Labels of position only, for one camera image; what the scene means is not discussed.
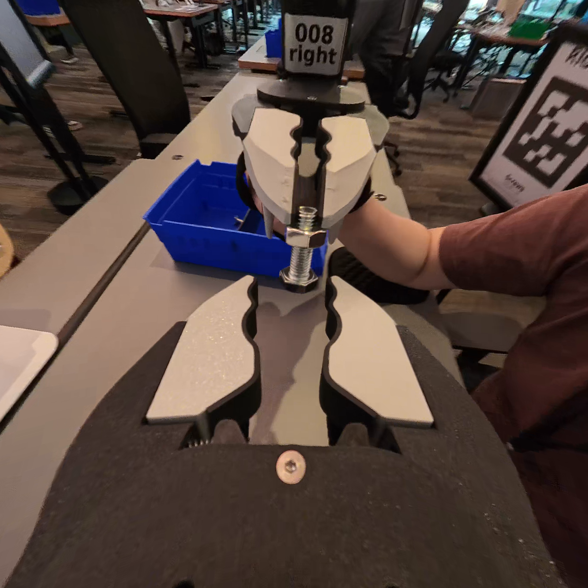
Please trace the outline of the black framed marker sign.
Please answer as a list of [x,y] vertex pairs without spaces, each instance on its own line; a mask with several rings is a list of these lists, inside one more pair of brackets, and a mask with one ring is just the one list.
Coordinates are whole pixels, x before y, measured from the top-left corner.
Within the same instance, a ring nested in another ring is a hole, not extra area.
[[587,183],[587,23],[550,35],[470,182],[503,212]]

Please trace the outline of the silver hex nut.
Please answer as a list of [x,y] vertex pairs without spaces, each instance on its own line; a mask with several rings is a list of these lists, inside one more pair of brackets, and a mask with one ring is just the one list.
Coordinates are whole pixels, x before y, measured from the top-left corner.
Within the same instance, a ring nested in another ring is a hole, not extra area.
[[300,229],[291,226],[285,228],[285,242],[291,247],[316,249],[323,246],[326,239],[327,231],[322,229]]

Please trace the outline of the grey office chair seat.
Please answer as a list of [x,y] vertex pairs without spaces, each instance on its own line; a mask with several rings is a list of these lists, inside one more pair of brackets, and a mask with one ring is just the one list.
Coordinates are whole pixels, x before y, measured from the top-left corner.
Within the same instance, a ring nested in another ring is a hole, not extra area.
[[506,354],[544,310],[545,298],[453,289],[437,295],[445,330],[455,349]]

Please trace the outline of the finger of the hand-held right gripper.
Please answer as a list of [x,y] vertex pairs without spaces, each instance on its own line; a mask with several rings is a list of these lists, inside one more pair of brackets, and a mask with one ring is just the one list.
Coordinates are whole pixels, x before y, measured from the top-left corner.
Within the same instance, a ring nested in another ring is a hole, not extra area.
[[318,212],[320,227],[333,244],[343,220],[359,201],[376,158],[367,121],[331,116],[318,126]]
[[298,114],[257,107],[242,139],[246,171],[262,204],[269,239],[275,221],[287,225],[293,216],[301,130]]

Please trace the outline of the black framed easel board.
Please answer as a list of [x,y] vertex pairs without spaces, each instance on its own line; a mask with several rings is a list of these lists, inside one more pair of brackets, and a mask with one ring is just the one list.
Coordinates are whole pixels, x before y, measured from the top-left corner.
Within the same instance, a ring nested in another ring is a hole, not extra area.
[[84,152],[45,87],[54,71],[18,4],[1,1],[1,86],[65,176],[48,198],[58,212],[71,216],[108,183],[89,175],[84,163],[109,165],[115,158]]

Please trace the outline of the grey waste bin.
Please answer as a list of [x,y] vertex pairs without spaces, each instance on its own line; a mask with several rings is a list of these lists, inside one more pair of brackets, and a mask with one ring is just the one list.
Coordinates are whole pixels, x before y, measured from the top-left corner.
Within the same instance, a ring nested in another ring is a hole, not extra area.
[[524,79],[489,76],[479,85],[468,111],[473,119],[500,121],[517,99]]

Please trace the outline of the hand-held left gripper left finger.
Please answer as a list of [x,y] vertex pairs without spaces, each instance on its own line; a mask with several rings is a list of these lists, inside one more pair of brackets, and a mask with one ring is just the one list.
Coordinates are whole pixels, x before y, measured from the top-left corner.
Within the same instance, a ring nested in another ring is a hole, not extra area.
[[200,444],[233,422],[244,443],[262,400],[258,282],[244,276],[188,317],[146,412],[149,425],[190,424]]

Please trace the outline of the instruction sheet on stand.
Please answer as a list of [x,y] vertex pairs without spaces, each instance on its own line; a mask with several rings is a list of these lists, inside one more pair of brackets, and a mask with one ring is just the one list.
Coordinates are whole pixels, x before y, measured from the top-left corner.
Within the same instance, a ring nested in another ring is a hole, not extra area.
[[46,261],[37,254],[1,279],[1,420],[55,353]]

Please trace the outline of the small blue storage bin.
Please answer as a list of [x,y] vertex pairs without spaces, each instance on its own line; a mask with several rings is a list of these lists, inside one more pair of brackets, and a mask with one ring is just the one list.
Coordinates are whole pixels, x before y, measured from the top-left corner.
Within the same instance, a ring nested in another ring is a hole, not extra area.
[[28,17],[52,17],[61,14],[58,1],[16,1],[16,3]]
[[268,59],[282,59],[282,18],[277,22],[277,27],[265,32],[266,57]]

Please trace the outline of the black office chair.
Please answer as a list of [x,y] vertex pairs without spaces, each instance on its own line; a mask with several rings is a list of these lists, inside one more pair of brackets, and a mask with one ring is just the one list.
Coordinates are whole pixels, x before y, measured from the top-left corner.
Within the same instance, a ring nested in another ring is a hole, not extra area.
[[401,68],[400,87],[404,94],[394,99],[392,116],[414,119],[420,110],[427,73],[450,33],[466,11],[468,1],[442,1],[441,10],[435,16],[429,31],[410,58],[405,58]]
[[180,74],[139,1],[62,1],[71,25],[134,127],[141,157],[156,159],[191,121]]

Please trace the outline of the person's right hand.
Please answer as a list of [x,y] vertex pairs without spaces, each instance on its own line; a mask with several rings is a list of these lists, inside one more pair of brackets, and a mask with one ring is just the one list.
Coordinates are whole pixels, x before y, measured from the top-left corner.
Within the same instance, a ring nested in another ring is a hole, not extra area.
[[395,262],[393,230],[396,221],[393,213],[371,198],[345,217],[339,237],[358,261],[388,279],[393,275]]

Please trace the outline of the person's right forearm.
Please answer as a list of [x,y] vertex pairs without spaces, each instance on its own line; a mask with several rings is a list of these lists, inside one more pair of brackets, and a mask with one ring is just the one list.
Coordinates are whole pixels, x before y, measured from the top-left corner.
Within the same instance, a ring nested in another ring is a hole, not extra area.
[[445,227],[428,229],[414,220],[389,214],[385,229],[385,278],[421,290],[453,286],[440,260]]

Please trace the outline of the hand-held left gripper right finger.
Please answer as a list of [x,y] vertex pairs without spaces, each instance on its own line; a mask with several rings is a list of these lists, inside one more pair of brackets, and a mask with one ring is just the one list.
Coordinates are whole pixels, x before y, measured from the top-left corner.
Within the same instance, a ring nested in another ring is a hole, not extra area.
[[395,445],[392,427],[435,425],[396,322],[341,277],[328,278],[320,407],[329,445],[350,424],[367,430],[368,444]]

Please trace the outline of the blue plastic parts bin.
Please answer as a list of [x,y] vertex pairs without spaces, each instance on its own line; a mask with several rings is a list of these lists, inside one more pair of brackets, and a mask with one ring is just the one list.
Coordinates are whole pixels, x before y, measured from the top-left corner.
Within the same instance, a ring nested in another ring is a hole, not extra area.
[[239,164],[196,160],[162,193],[144,215],[177,262],[278,277],[290,263],[291,247],[279,239],[241,233],[234,217],[249,207],[236,181],[244,180]]

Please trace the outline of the green storage bin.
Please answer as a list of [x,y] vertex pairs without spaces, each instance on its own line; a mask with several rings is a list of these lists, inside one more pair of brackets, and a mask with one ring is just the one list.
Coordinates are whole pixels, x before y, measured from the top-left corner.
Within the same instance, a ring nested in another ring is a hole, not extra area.
[[547,20],[521,17],[511,24],[508,37],[517,40],[541,40],[550,27],[551,23]]

